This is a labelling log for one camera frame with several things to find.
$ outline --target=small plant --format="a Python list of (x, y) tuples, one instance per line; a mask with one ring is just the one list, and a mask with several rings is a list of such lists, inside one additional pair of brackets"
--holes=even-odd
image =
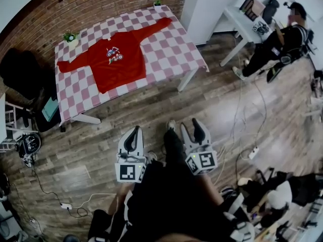
[(77, 32), (77, 33), (72, 33), (70, 31), (66, 32), (64, 35), (63, 35), (63, 38), (64, 40), (69, 43), (69, 42), (72, 42), (74, 39), (76, 39), (76, 37), (80, 34), (80, 32)]
[(161, 6), (162, 0), (156, 0), (154, 4), (155, 4), (155, 6)]

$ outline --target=cartoon print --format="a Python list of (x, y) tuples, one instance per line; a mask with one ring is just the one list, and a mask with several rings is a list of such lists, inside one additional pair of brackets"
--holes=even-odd
[(110, 57), (113, 55), (113, 57), (109, 58), (109, 65), (111, 64), (111, 62), (118, 61), (123, 58), (123, 55), (119, 54), (119, 49), (115, 46), (112, 49), (106, 49), (106, 50), (107, 50), (107, 53), (106, 53), (107, 57)]

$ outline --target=sweater sleeve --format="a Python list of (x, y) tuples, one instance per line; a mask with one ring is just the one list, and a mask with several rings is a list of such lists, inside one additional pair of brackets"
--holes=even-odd
[(87, 60), (88, 52), (85, 51), (78, 55), (73, 61), (59, 61), (57, 62), (57, 66), (59, 67), (60, 71), (62, 73), (71, 72), (75, 69), (78, 69), (80, 67), (88, 66), (88, 60)]
[(141, 28), (139, 30), (131, 31), (135, 38), (140, 43), (143, 39), (149, 37), (150, 35), (154, 34), (157, 31), (167, 27), (172, 22), (172, 19), (164, 17), (159, 19), (155, 24), (149, 25), (147, 27)]

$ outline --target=wooden floor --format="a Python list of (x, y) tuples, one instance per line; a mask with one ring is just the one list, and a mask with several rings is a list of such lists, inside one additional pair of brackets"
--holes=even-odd
[[(153, 150), (163, 159), (160, 148), (165, 122), (170, 118), (178, 124), (184, 122), (190, 130), (191, 119), (198, 118), (210, 130), (214, 148), (218, 152), (226, 149), (227, 153), (219, 157), (218, 169), (211, 173), (215, 183), (225, 162), (216, 184), (218, 188), (235, 184), (236, 158), (240, 151), (242, 157), (247, 157), (248, 150), (255, 143), (260, 152), (254, 160), (238, 161), (241, 176), (253, 176), (257, 168), (266, 170), (269, 166), (296, 174), (318, 171), (323, 152), (323, 124), (311, 122), (301, 115), (306, 111), (310, 96), (309, 78), (313, 72), (310, 60), (304, 58), (286, 67), (271, 84), (266, 83), (265, 75), (256, 81), (265, 99), (266, 114), (254, 77), (240, 83), (231, 71), (233, 65), (239, 65), (238, 57), (223, 68), (219, 66), (234, 46), (231, 34), (213, 36), (201, 49), (210, 73), (199, 71), (182, 93), (176, 90), (179, 78), (160, 82), (89, 111), (89, 115), (102, 120), (99, 125), (74, 122), (67, 124), (65, 133), (60, 133), (58, 127), (43, 133), (35, 170), (44, 190), (56, 192), (62, 202), (73, 206), (81, 205), (93, 193), (116, 192), (118, 184), (114, 162), (121, 135), (135, 125), (141, 126), (145, 151)], [(242, 50), (239, 54), (241, 63), (251, 52), (251, 47)], [(266, 122), (255, 141), (265, 115)], [(31, 175), (31, 169), (22, 164), (16, 152), (1, 156), (1, 165), (10, 181), (17, 186), (29, 215), (39, 221), (48, 241), (62, 241), (69, 233), (86, 241), (90, 217), (72, 218), (61, 209), (53, 194), (43, 194), (36, 178)], [(36, 234), (39, 229), (35, 230), (30, 225), (15, 190), (12, 190), (10, 201), (21, 216), (22, 224), (29, 234)], [(112, 198), (96, 196), (84, 207), (91, 215), (95, 209), (106, 210)], [(290, 214), (298, 216), (299, 222), (305, 213), (303, 210), (291, 211)]]

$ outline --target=red sweater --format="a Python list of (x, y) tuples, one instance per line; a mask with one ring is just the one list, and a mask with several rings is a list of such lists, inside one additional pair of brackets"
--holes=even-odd
[(170, 25), (170, 18), (139, 30), (117, 32), (111, 40), (101, 39), (72, 62), (57, 62), (62, 73), (90, 66), (99, 92), (105, 93), (121, 85), (146, 77), (140, 42)]

